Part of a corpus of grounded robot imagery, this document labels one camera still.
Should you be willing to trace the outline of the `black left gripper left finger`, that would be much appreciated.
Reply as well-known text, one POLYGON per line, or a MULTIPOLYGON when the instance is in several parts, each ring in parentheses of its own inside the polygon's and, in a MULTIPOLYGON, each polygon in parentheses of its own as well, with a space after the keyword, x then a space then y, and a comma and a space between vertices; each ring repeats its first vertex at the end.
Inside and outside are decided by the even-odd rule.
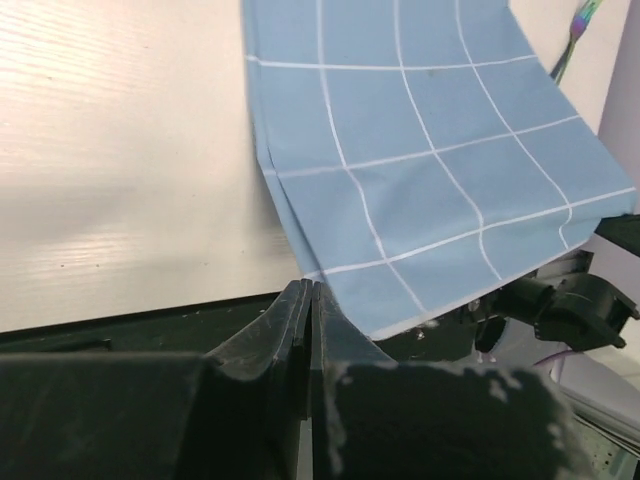
POLYGON ((313 285, 200 352, 1 352, 5 479, 291 479, 313 285))

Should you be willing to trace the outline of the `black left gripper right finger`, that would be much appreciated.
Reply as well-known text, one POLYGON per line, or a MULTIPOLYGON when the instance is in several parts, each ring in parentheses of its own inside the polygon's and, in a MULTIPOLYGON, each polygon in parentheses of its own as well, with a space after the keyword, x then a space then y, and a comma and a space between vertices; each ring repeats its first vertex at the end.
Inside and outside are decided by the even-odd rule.
POLYGON ((316 284, 310 307, 317 479, 591 479, 554 384, 527 368, 398 362, 316 284))

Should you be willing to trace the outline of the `blue grid placemat cloth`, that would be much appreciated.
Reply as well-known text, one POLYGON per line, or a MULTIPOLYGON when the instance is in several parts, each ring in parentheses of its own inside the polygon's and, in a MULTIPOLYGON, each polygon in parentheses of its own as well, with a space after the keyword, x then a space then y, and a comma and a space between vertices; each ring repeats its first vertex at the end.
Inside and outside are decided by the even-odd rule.
POLYGON ((296 260, 374 340, 634 210, 504 1, 247 1, 243 19, 256 157, 296 260))

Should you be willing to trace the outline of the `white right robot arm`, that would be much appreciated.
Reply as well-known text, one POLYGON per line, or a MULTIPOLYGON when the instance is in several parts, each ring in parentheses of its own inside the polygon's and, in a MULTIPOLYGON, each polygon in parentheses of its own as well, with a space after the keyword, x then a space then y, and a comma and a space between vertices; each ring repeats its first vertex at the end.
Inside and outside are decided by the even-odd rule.
POLYGON ((540 341, 560 342, 571 352, 622 349, 628 320, 639 306, 610 281, 589 271, 595 254, 575 249, 493 292, 458 308, 454 318, 476 328, 475 346, 489 351, 509 320, 533 328, 540 341))

